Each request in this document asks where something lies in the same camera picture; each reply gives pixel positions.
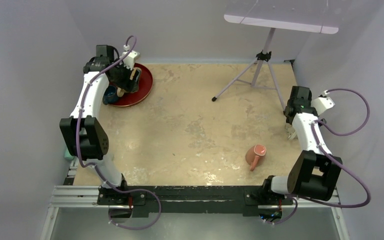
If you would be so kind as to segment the beige mug sideways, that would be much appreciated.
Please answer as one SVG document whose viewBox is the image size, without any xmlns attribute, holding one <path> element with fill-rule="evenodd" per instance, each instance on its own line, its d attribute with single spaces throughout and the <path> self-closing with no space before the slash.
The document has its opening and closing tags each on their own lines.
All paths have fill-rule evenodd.
<svg viewBox="0 0 384 240">
<path fill-rule="evenodd" d="M 134 67 L 133 70 L 124 70 L 117 82 L 117 95 L 122 97 L 124 94 L 135 93 L 139 90 L 139 81 L 142 70 Z"/>
</svg>

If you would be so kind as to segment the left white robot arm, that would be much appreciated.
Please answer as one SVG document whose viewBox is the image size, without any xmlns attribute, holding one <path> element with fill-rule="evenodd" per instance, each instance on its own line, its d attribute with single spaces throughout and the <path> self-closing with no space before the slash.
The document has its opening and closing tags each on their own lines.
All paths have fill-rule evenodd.
<svg viewBox="0 0 384 240">
<path fill-rule="evenodd" d="M 99 122 L 99 113 L 109 85 L 133 71 L 133 64 L 124 63 L 125 58 L 135 59 L 131 55 L 133 48 L 125 44 L 123 49 L 120 54 L 111 45 L 96 46 L 96 55 L 82 69 L 83 85 L 75 108 L 59 122 L 69 154 L 78 159 L 82 168 L 95 172 L 101 188 L 111 189 L 109 197 L 118 205 L 128 201 L 129 190 L 109 154 L 109 137 Z"/>
</svg>

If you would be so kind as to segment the dark blue mug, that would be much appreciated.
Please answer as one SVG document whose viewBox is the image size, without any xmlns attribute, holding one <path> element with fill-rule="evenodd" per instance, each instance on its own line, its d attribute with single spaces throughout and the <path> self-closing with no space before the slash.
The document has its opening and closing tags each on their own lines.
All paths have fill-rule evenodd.
<svg viewBox="0 0 384 240">
<path fill-rule="evenodd" d="M 109 85 L 103 94 L 102 102 L 104 105 L 114 104 L 119 100 L 119 98 L 120 97 L 117 94 L 117 87 Z"/>
</svg>

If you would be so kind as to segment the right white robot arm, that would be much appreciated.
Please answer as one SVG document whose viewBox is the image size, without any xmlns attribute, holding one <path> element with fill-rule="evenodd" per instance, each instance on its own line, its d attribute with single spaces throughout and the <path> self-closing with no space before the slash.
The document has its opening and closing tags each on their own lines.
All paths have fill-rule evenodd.
<svg viewBox="0 0 384 240">
<path fill-rule="evenodd" d="M 333 100 L 312 98 L 308 87 L 293 86 L 284 109 L 286 123 L 296 133 L 301 153 L 287 176 L 270 175 L 260 196 L 268 204 L 286 195 L 328 201 L 334 192 L 341 168 L 328 157 L 331 151 L 320 136 L 319 116 L 334 107 Z"/>
</svg>

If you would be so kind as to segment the pink salmon mug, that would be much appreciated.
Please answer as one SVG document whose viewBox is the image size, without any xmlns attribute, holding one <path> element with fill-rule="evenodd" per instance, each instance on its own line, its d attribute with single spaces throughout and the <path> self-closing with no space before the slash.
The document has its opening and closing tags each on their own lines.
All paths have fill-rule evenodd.
<svg viewBox="0 0 384 240">
<path fill-rule="evenodd" d="M 265 159 L 267 148 L 261 144 L 252 146 L 245 154 L 245 161 L 249 165 L 249 170 L 253 172 L 257 166 Z"/>
</svg>

